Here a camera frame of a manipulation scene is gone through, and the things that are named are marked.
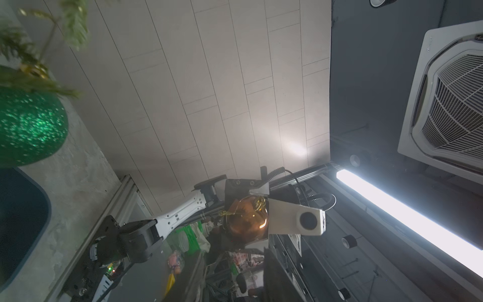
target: black cable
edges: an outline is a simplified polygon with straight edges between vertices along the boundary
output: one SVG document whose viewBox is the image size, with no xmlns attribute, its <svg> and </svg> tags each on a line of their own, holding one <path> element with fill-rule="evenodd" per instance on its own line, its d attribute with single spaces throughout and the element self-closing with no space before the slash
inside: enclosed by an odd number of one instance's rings
<svg viewBox="0 0 483 302">
<path fill-rule="evenodd" d="M 302 186 L 301 186 L 301 185 L 300 185 L 300 183 L 298 182 L 298 179 L 297 179 L 297 178 L 295 177 L 295 175 L 294 175 L 292 172 L 290 172 L 289 170 L 285 169 L 285 171 L 289 172 L 289 173 L 290 173 L 290 175 L 292 175 L 292 177 L 295 179 L 295 181 L 297 182 L 298 187 L 299 187 L 299 188 L 300 188 L 300 190 L 302 191 L 302 196 L 303 196 L 303 199 L 304 199 L 304 201 L 305 201 L 305 205 L 306 205 L 306 206 L 309 206 L 309 201 L 307 200 L 307 196 L 305 196 L 305 191 L 304 191 L 304 190 L 302 190 Z"/>
<path fill-rule="evenodd" d="M 322 211 L 328 211 L 328 210 L 332 209 L 334 207 L 334 205 L 337 203 L 337 198 L 335 197 L 334 194 L 330 194 L 330 193 L 319 193 L 319 194 L 315 194 L 315 195 L 309 196 L 308 197 L 308 200 L 309 201 L 315 201 L 317 199 L 324 199 L 324 201 L 326 201 L 325 198 L 327 198 L 327 197 L 330 197 L 333 200 L 333 202 L 332 203 L 328 202 L 326 205 L 322 206 L 320 209 Z"/>
<path fill-rule="evenodd" d="M 447 0 L 443 0 L 443 8 L 441 9 L 440 20 L 438 21 L 438 27 L 437 28 L 440 28 L 441 23 L 443 22 L 443 15 L 446 12 L 446 2 L 447 2 Z"/>
<path fill-rule="evenodd" d="M 274 178 L 278 174 L 282 174 L 283 172 L 285 172 L 285 167 L 280 167 L 278 169 L 273 170 L 272 172 L 267 174 L 267 181 L 270 181 L 270 179 Z"/>
<path fill-rule="evenodd" d="M 114 282 L 106 289 L 106 291 L 96 300 L 96 302 L 101 302 L 106 298 L 107 294 L 121 282 L 122 277 L 130 270 L 130 268 L 134 265 L 134 262 L 131 262 L 125 270 L 123 270 L 119 276 L 114 280 Z"/>
<path fill-rule="evenodd" d="M 332 209 L 334 207 L 334 205 L 337 203 L 337 198 L 335 197 L 334 194 L 319 193 L 319 194 L 315 194 L 315 195 L 309 196 L 309 198 L 307 198 L 307 195 L 305 195 L 305 190 L 302 189 L 302 186 L 300 185 L 300 182 L 298 182 L 298 179 L 295 177 L 295 175 L 290 170 L 285 169 L 285 167 L 280 167 L 280 168 L 275 169 L 272 172 L 270 172 L 267 175 L 267 181 L 269 181 L 270 179 L 274 178 L 275 176 L 277 176 L 279 174 L 282 174 L 283 172 L 289 172 L 290 175 L 292 175 L 292 177 L 295 179 L 295 181 L 297 182 L 298 187 L 300 188 L 300 190 L 302 190 L 302 195 L 303 195 L 303 198 L 304 198 L 304 201 L 305 201 L 305 205 L 306 206 L 309 206 L 309 201 L 315 201 L 317 199 L 323 199 L 324 197 L 327 197 L 327 196 L 330 196 L 331 199 L 334 200 L 334 202 L 332 204 L 331 203 L 328 203 L 328 204 L 322 206 L 321 207 L 321 210 L 322 211 L 328 211 L 328 210 Z"/>
</svg>

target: yellow object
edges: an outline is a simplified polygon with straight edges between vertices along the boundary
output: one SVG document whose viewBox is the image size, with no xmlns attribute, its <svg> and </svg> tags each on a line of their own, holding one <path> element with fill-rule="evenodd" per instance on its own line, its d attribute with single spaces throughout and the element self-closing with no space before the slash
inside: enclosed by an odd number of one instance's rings
<svg viewBox="0 0 483 302">
<path fill-rule="evenodd" d="M 164 292 L 165 297 L 170 291 L 171 287 L 173 287 L 173 285 L 174 285 L 174 274 L 170 273 L 170 275 L 168 276 L 168 284 L 166 285 L 166 291 Z"/>
<path fill-rule="evenodd" d="M 37 64 L 25 64 L 22 63 L 20 65 L 20 70 L 23 71 L 23 73 L 29 74 L 31 76 L 39 77 L 42 79 L 48 79 L 49 78 L 49 71 L 45 65 L 37 62 Z"/>
</svg>

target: dark wall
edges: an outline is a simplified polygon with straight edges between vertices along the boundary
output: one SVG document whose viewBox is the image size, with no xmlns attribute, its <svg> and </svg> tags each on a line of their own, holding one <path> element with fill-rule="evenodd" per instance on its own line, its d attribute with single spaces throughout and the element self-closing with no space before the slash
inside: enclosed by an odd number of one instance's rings
<svg viewBox="0 0 483 302">
<path fill-rule="evenodd" d="M 483 19 L 483 1 L 446 0 L 440 27 Z"/>
<path fill-rule="evenodd" d="M 443 0 L 399 0 L 378 9 L 369 0 L 334 0 L 331 133 L 345 130 L 332 121 L 345 119 L 349 105 L 382 123 L 381 139 L 397 147 L 421 42 L 438 27 L 442 9 Z"/>
</svg>

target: electronic device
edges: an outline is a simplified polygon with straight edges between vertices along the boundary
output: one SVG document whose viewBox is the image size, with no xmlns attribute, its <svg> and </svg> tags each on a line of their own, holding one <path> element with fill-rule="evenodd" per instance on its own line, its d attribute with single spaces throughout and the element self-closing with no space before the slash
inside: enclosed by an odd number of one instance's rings
<svg viewBox="0 0 483 302">
<path fill-rule="evenodd" d="M 326 231 L 325 211 L 269 199 L 269 234 L 320 236 Z"/>
<path fill-rule="evenodd" d="M 483 21 L 425 34 L 398 152 L 483 184 Z"/>
</svg>

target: green basket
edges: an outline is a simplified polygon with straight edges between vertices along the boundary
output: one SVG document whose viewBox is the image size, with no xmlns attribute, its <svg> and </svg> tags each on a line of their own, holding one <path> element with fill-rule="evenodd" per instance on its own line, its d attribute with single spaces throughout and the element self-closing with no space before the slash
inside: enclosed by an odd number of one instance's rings
<svg viewBox="0 0 483 302">
<path fill-rule="evenodd" d="M 191 229 L 190 226 L 185 226 L 179 229 L 174 230 L 173 233 L 177 234 L 179 232 L 185 232 L 186 236 L 188 237 L 188 242 L 189 242 L 189 250 L 186 252 L 187 255 L 191 255 L 196 251 L 199 251 L 199 244 L 198 241 L 196 241 L 196 235 Z"/>
<path fill-rule="evenodd" d="M 230 265 L 230 271 L 231 271 L 231 274 L 232 275 L 234 275 L 234 276 L 238 275 L 237 266 L 234 263 L 232 263 Z"/>
</svg>

